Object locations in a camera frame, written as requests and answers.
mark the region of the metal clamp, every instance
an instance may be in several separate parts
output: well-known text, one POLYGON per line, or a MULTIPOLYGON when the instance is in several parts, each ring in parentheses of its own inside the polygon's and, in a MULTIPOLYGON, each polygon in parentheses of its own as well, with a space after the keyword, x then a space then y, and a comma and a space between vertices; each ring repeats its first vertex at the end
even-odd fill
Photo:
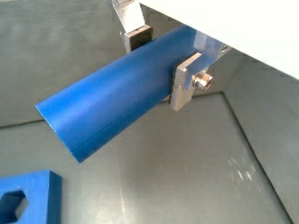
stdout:
POLYGON ((177 111, 192 99, 195 88, 208 89, 212 77, 207 74, 209 65, 227 53, 228 45, 196 31, 193 40, 196 52, 175 68, 172 79, 171 108, 177 111))
POLYGON ((125 52, 131 53, 152 40, 153 28, 145 24, 140 3, 136 0, 107 1, 117 16, 125 52))

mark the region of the blue cylinder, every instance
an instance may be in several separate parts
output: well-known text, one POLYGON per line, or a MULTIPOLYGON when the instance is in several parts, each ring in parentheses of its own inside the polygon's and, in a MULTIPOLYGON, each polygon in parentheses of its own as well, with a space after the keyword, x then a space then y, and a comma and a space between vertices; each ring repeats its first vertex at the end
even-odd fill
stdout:
POLYGON ((195 33, 185 25, 173 29, 36 105, 79 162, 171 93, 173 67, 195 52, 195 33))

